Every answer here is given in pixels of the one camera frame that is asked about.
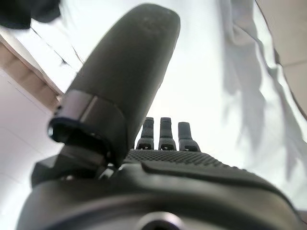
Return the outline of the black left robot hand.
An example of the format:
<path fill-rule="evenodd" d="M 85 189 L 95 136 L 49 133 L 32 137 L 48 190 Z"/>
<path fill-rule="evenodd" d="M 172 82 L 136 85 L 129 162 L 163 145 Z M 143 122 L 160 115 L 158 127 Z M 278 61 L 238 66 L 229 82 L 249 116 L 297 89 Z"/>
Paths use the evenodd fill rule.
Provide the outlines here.
<path fill-rule="evenodd" d="M 141 4 L 102 38 L 48 124 L 60 153 L 38 161 L 19 230 L 301 230 L 266 180 L 202 153 L 188 123 L 146 117 L 174 52 L 180 18 Z"/>

